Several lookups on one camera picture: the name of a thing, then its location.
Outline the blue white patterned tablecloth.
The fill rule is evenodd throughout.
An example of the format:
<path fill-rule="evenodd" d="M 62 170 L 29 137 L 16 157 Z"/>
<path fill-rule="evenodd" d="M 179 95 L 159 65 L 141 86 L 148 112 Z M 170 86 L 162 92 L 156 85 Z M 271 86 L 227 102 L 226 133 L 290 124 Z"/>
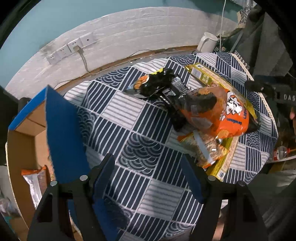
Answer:
<path fill-rule="evenodd" d="M 202 206 L 192 196 L 180 166 L 186 151 L 164 106 L 123 93 L 137 78 L 163 67 L 173 69 L 187 87 L 195 89 L 198 82 L 185 69 L 195 63 L 223 77 L 254 107 L 260 128 L 239 138 L 230 168 L 222 175 L 227 183 L 248 183 L 269 159 L 278 131 L 264 97 L 244 88 L 251 75 L 233 54 L 188 54 L 140 62 L 84 81 L 64 95 L 78 107 L 89 164 L 98 164 L 107 153 L 116 158 L 104 197 L 118 205 L 127 219 L 118 240 L 160 240 L 193 227 L 199 218 Z"/>

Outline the small orange noodle snack bag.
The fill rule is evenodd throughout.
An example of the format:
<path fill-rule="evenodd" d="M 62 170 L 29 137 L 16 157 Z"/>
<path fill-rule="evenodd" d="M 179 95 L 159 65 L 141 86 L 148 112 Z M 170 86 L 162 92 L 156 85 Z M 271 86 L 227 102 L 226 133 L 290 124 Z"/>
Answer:
<path fill-rule="evenodd" d="M 202 168 L 212 166 L 216 161 L 228 154 L 228 149 L 214 137 L 198 130 L 178 136 L 177 140 L 186 149 L 195 153 L 198 166 Z"/>

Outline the cardboard box with blue rim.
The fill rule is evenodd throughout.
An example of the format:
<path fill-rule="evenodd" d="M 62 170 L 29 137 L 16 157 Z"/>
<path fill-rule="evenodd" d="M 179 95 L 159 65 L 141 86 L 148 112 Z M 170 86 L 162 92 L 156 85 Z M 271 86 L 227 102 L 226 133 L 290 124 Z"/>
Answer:
<path fill-rule="evenodd" d="M 74 240 L 72 223 L 84 240 L 103 237 L 92 198 L 99 171 L 89 167 L 72 103 L 53 88 L 44 88 L 11 122 L 6 157 L 28 240 Z M 34 204 L 23 172 L 41 172 L 43 167 L 49 176 L 40 202 Z"/>

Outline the long yellow snack bag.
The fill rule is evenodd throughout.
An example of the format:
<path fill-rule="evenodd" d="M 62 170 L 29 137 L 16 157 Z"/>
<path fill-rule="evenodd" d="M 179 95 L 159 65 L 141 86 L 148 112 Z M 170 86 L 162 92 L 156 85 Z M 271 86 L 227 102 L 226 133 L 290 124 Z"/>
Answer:
<path fill-rule="evenodd" d="M 209 68 L 201 63 L 196 63 L 186 66 L 185 69 L 207 87 L 219 86 L 227 94 L 226 107 L 220 114 L 219 120 L 214 120 L 212 114 L 202 114 L 203 117 L 210 117 L 210 121 L 213 123 L 207 132 L 215 138 L 221 139 L 222 145 L 228 150 L 227 154 L 207 171 L 208 174 L 223 181 L 230 167 L 239 137 L 258 130 L 257 115 L 253 105 L 241 93 Z"/>

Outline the large orange chip bag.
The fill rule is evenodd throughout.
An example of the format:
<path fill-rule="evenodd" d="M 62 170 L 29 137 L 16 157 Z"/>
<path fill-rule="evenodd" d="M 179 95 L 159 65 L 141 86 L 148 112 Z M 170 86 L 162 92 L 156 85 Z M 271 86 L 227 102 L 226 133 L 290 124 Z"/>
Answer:
<path fill-rule="evenodd" d="M 188 123 L 214 138 L 237 137 L 259 129 L 238 96 L 221 86 L 188 91 L 175 103 Z"/>

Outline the black snack bag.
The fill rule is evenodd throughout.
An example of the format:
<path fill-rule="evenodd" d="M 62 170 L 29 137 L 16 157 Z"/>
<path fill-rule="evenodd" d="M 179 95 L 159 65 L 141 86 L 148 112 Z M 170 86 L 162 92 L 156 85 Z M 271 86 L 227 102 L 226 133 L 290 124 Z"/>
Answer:
<path fill-rule="evenodd" d="M 179 132 L 187 124 L 187 120 L 179 110 L 178 101 L 188 91 L 189 88 L 178 75 L 175 75 L 173 69 L 162 68 L 138 78 L 123 93 L 139 99 L 162 101 L 174 130 Z"/>

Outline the silver orange snack bag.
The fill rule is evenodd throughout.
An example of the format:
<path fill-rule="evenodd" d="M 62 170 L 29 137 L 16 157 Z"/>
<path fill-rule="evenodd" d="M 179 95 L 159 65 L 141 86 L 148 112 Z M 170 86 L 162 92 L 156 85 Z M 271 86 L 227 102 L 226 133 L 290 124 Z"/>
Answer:
<path fill-rule="evenodd" d="M 23 169 L 21 175 L 29 185 L 31 198 L 35 209 L 37 209 L 48 186 L 47 167 L 43 166 L 42 169 L 39 170 Z"/>

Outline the plastic water bottle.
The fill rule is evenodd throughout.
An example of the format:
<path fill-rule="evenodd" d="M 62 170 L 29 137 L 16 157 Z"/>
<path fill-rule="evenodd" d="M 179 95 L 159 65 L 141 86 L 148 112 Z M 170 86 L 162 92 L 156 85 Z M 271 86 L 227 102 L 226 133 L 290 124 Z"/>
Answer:
<path fill-rule="evenodd" d="M 282 161 L 285 158 L 295 156 L 295 148 L 287 148 L 285 146 L 279 146 L 273 150 L 272 161 Z"/>

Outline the white wall socket strip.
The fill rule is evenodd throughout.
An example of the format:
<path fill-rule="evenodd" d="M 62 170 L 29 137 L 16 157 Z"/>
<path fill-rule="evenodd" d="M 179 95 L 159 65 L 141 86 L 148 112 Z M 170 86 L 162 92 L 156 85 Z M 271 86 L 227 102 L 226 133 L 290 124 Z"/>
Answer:
<path fill-rule="evenodd" d="M 70 55 L 78 52 L 79 49 L 83 49 L 89 45 L 96 43 L 97 40 L 95 39 L 92 32 L 86 33 L 69 43 L 63 45 L 62 47 L 58 48 L 51 54 L 49 54 L 46 59 L 48 60 L 50 65 L 55 65 L 61 60 L 69 57 Z"/>

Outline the white electric kettle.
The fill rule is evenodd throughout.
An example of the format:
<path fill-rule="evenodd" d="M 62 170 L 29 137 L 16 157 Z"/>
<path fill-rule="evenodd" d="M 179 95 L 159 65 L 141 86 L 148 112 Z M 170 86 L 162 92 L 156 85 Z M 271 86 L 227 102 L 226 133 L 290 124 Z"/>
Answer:
<path fill-rule="evenodd" d="M 198 53 L 212 53 L 218 43 L 218 38 L 212 33 L 205 32 L 197 46 Z"/>

